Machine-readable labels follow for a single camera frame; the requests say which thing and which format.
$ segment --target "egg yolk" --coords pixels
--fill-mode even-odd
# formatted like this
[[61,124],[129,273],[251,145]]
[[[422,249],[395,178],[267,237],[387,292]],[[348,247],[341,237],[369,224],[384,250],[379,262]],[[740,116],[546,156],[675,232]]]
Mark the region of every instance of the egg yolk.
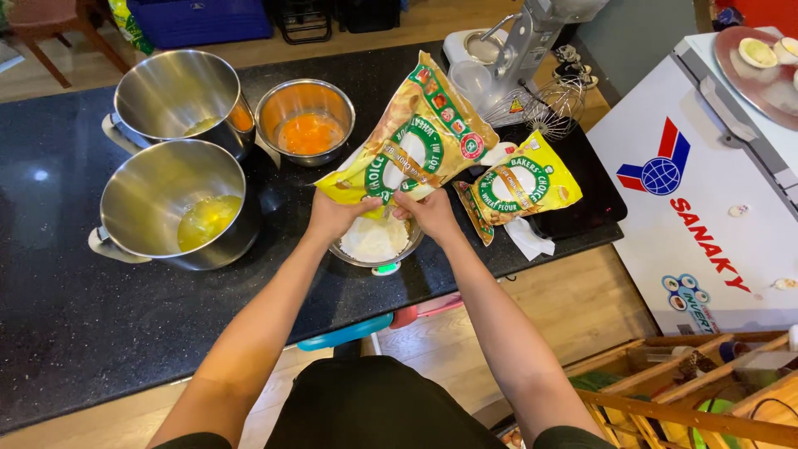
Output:
[[290,153],[316,154],[327,151],[343,138],[341,126],[319,113],[304,113],[286,121],[278,145]]

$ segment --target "cable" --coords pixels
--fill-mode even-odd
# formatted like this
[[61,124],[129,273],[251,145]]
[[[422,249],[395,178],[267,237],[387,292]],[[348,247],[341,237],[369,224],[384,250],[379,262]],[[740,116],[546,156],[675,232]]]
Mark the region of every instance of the cable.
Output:
[[[763,400],[759,401],[757,403],[757,405],[753,408],[753,410],[751,410],[751,415],[749,415],[749,419],[754,419],[753,417],[759,411],[759,407],[762,407],[762,404],[764,404],[764,403],[766,403],[768,401],[773,401],[773,402],[780,403],[781,405],[785,406],[789,411],[791,411],[792,414],[796,417],[796,419],[798,419],[798,411],[796,411],[794,408],[790,407],[789,404],[786,404],[785,402],[783,402],[783,401],[781,401],[779,399],[776,399],[776,398],[764,398]],[[756,449],[759,449],[759,446],[757,446],[757,442],[756,441],[751,440],[751,443],[753,443],[753,446]]]

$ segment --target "wooden chair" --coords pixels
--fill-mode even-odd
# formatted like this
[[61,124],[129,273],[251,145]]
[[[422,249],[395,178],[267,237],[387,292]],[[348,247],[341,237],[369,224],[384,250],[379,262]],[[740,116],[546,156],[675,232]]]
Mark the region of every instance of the wooden chair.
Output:
[[37,41],[55,37],[65,46],[71,47],[72,44],[61,33],[81,31],[123,74],[130,70],[130,66],[94,29],[89,20],[91,11],[99,13],[116,26],[109,10],[88,0],[15,0],[7,13],[12,31],[66,89],[71,84],[36,45]]

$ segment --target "pink object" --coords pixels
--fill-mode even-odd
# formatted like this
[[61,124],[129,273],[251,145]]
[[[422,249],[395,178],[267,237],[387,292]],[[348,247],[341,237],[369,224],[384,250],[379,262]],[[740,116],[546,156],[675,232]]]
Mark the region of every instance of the pink object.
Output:
[[397,310],[393,313],[393,321],[388,327],[391,329],[403,328],[415,321],[419,316],[433,316],[437,313],[458,308],[461,305],[463,305],[463,297],[459,292],[441,296],[434,300]]

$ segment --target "yellow flour bag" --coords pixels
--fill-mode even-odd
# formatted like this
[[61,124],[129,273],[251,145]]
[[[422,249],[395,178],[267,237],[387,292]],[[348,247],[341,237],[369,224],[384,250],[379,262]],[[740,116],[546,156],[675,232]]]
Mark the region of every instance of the yellow flour bag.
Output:
[[457,182],[454,187],[485,246],[493,241],[493,226],[515,217],[568,207],[582,198],[571,172],[540,131],[532,133],[474,184]]
[[382,198],[383,206],[364,217],[382,217],[395,205],[396,189],[415,200],[426,197],[499,142],[429,54],[420,52],[418,60],[363,145],[315,183],[343,204]]

